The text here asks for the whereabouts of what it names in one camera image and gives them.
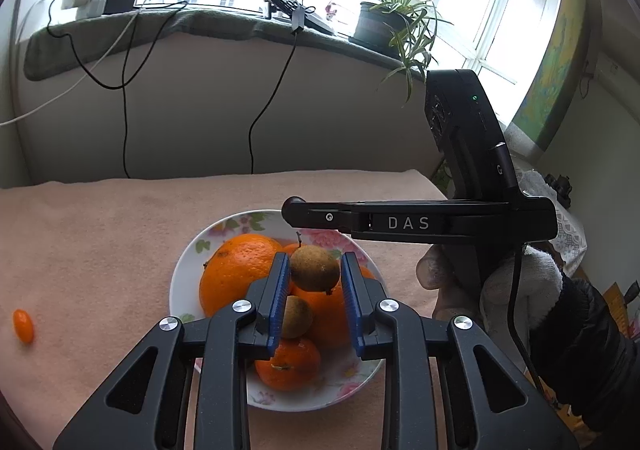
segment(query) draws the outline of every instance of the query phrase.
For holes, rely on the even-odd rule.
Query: orange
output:
[[[340,281],[332,289],[331,295],[322,291],[303,291],[297,286],[293,294],[306,300],[314,313],[314,321],[305,334],[307,338],[321,349],[335,349],[350,342]]]
[[[282,246],[259,234],[229,239],[209,259],[200,279],[200,305],[206,316],[244,298],[249,284],[268,276]]]
[[[276,390],[296,390],[311,382],[320,369],[320,353],[306,338],[280,339],[273,358],[256,360],[255,370],[263,382]]]
[[[373,275],[373,273],[371,273],[370,269],[367,268],[366,266],[361,266],[360,267],[360,273],[362,273],[362,276],[364,278],[373,278],[375,279],[376,277]]]
[[[23,344],[33,342],[33,322],[29,313],[22,309],[14,311],[14,330],[15,334]]]
[[[306,244],[299,244],[298,242],[294,242],[292,244],[287,244],[282,249],[282,251],[285,252],[287,255],[291,256],[298,248],[301,248],[302,246],[306,246]]]

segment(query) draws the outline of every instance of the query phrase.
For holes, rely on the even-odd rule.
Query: plant pot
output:
[[[349,42],[391,58],[400,58],[398,48],[389,45],[389,41],[393,38],[389,26],[395,31],[402,31],[406,29],[408,17],[395,11],[391,13],[383,13],[381,10],[370,11],[373,6],[372,2],[360,3],[358,25],[353,36],[349,37]]]

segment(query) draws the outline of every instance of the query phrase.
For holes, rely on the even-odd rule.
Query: window sill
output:
[[[171,11],[175,10],[144,10],[139,17],[133,47],[150,43]],[[71,33],[77,44],[83,44],[79,55],[82,62],[88,63],[104,54],[131,17],[132,13],[106,15],[53,26],[52,31],[56,34]],[[222,9],[182,10],[164,27],[160,38],[176,32],[224,40],[261,38],[270,42],[293,44],[289,24]],[[124,51],[127,44],[128,40],[120,40],[111,54]],[[298,46],[334,52],[390,70],[400,66],[398,60],[350,43],[345,38],[325,35],[311,29],[305,29],[298,36]],[[45,80],[77,67],[68,40],[55,39],[47,34],[46,29],[39,30],[30,38],[24,58],[24,75],[28,80]]]

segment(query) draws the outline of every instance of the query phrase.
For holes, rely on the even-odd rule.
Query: pink blanket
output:
[[[160,181],[47,183],[0,190],[0,390],[44,450],[114,366],[168,313],[178,257],[229,214],[311,200],[441,199],[418,172],[291,172]],[[390,295],[430,315],[415,264],[428,246],[358,241]],[[24,347],[12,312],[28,311]],[[197,390],[197,379],[193,390]],[[378,448],[384,374],[329,408],[300,414],[250,409],[252,446],[282,450]],[[191,413],[194,395],[192,394]],[[191,448],[193,416],[188,423]]]

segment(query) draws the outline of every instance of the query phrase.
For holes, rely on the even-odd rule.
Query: floral plate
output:
[[[355,252],[361,266],[366,266],[384,286],[378,268],[349,237],[335,230],[295,230],[282,218],[279,210],[255,210],[229,216],[201,232],[184,250],[174,270],[169,290],[169,313],[190,322],[204,318],[198,288],[202,266],[226,240],[245,233],[260,233],[286,245],[297,242],[327,249],[335,258]],[[355,394],[382,366],[381,360],[363,362],[351,347],[321,351],[320,373],[313,383],[295,392],[280,392],[265,385],[251,369],[246,377],[247,402],[250,405],[282,412],[317,410],[338,403]],[[200,372],[200,359],[196,370]]]

